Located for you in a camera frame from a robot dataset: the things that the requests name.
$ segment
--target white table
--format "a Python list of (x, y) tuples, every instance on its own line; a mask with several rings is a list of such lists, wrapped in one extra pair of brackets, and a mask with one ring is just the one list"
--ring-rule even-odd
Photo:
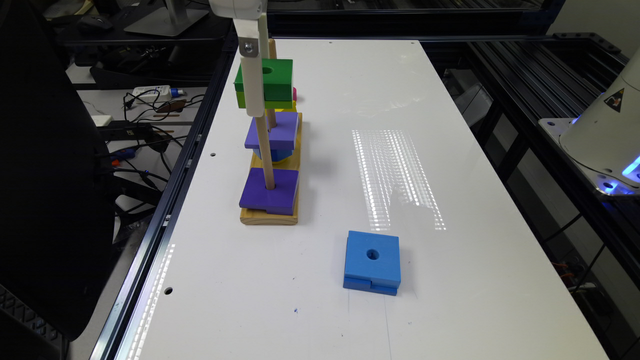
[[(239, 221), (229, 80), (120, 359), (606, 359), (418, 42), (278, 55), (304, 114), (300, 223)], [(342, 288), (349, 230), (400, 237), (396, 297)]]

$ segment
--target hole in block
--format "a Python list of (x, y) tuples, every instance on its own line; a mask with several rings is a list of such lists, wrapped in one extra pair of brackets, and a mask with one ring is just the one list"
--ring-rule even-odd
[(378, 253), (378, 251), (371, 249), (371, 250), (367, 250), (367, 257), (371, 260), (378, 260), (378, 258), (380, 257), (380, 254)]

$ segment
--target yellow block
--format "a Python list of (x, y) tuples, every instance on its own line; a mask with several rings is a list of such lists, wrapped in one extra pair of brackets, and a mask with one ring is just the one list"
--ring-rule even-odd
[(293, 102), (293, 107), (291, 109), (276, 109), (276, 112), (298, 112), (296, 108), (296, 101)]

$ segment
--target blue square block with hole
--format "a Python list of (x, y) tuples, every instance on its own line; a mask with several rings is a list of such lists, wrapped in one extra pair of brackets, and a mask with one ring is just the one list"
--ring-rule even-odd
[(349, 231), (344, 288), (396, 295), (400, 280), (397, 236)]

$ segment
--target wooden peg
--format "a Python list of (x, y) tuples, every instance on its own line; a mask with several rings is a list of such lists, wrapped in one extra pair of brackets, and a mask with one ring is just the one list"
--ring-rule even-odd
[(258, 144), (262, 157), (262, 169), (264, 171), (264, 183), (267, 190), (276, 187), (273, 179), (273, 164), (271, 163), (271, 146), (269, 145), (269, 132), (267, 131), (267, 119), (264, 115), (256, 117), (256, 130), (258, 132)]
[(269, 121), (269, 131), (278, 126), (276, 123), (276, 109), (267, 109), (267, 120)]
[(278, 54), (276, 53), (276, 41), (274, 39), (269, 39), (269, 59), (277, 59)]

